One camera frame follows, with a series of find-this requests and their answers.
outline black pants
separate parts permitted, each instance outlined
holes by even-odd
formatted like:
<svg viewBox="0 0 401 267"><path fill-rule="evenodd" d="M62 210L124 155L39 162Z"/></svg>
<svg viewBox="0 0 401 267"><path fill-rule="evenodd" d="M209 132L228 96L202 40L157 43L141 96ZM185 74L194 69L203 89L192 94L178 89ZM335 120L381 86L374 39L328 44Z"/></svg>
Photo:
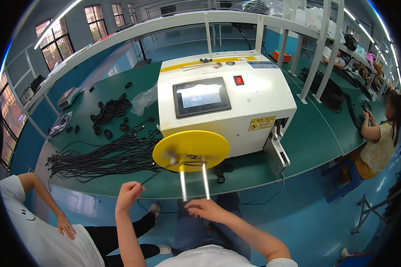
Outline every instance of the black pants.
<svg viewBox="0 0 401 267"><path fill-rule="evenodd" d="M132 223L137 238L147 233L154 225L155 216L151 212L147 213L141 220ZM107 256L107 254L119 247L116 227L85 227L85 229L94 241L106 267L123 267L120 254ZM151 258L160 252L159 247L156 245L140 244L140 247L143 251L144 259Z"/></svg>

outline chair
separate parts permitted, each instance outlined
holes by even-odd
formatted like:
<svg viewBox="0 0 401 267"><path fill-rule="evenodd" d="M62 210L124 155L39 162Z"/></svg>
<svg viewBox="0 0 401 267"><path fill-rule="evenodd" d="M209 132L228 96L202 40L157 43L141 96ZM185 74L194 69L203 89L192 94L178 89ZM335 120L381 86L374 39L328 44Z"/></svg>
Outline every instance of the chair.
<svg viewBox="0 0 401 267"><path fill-rule="evenodd" d="M351 181L342 188L339 188L339 182L337 181L337 173L344 167L344 166L349 166L349 177ZM328 174L331 174L331 176L334 178L334 193L332 193L330 196L328 196L325 200L327 203L331 203L333 200L336 200L339 196L344 196L349 191L360 185L364 179L359 175L357 168L355 167L355 163L352 161L350 157L345 159L344 161L334 165L333 167L329 168L328 170L322 171L322 176L326 176Z"/></svg>

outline red power switch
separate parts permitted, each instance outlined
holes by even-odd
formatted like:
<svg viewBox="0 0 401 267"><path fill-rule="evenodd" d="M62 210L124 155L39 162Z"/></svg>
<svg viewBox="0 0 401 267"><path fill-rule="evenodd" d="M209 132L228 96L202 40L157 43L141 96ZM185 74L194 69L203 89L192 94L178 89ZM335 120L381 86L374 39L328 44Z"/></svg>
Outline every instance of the red power switch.
<svg viewBox="0 0 401 267"><path fill-rule="evenodd" d="M244 80L242 80L242 76L233 76L233 78L235 79L235 83L236 85L244 85Z"/></svg>

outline white t-shirt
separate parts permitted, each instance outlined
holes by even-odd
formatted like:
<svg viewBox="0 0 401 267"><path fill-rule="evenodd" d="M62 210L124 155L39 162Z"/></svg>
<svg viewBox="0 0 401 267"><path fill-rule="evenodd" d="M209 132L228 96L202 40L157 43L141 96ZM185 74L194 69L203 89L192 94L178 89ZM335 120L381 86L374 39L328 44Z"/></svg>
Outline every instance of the white t-shirt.
<svg viewBox="0 0 401 267"><path fill-rule="evenodd" d="M190 249L178 256L168 258L156 267L254 267L247 258L233 250L224 249L217 245L207 245ZM298 267L291 259L279 258L270 261L266 267Z"/></svg>
<svg viewBox="0 0 401 267"><path fill-rule="evenodd" d="M40 266L105 267L95 243L81 224L72 225L77 234L71 240L23 205L25 192L18 176L1 180L0 192L19 237Z"/></svg>
<svg viewBox="0 0 401 267"><path fill-rule="evenodd" d="M326 59L330 59L331 49L329 47L324 47L324 52L322 52L322 56L325 57ZM342 58L338 58L338 57L336 57L335 62L339 63L339 64L341 64L343 66L346 64L345 61Z"/></svg>

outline jeans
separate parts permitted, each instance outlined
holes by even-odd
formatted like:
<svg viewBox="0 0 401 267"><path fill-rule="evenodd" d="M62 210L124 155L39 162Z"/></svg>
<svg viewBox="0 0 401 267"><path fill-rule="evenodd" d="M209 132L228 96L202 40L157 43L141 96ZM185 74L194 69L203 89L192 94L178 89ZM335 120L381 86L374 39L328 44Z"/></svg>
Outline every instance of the jeans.
<svg viewBox="0 0 401 267"><path fill-rule="evenodd" d="M239 210L239 196L237 193L218 195L216 203L223 209L242 218L242 213ZM221 240L218 234L215 231L212 231L209 236L205 230L203 219L195 218L190 215L187 209L184 208L185 204L186 203L182 200L178 200L178 217L176 222L174 248L179 251L186 251L209 244L224 247L225 243ZM250 245L224 224L216 223L216 226L219 227L219 229L233 243L233 250L250 260Z"/></svg>
<svg viewBox="0 0 401 267"><path fill-rule="evenodd" d="M132 223L137 238L147 233L155 225L155 215L151 212L144 215L141 220ZM116 227L85 227L100 252L106 267L123 267L120 254L107 256L119 247L118 231ZM159 254L160 249L153 244L140 244L144 259Z"/></svg>

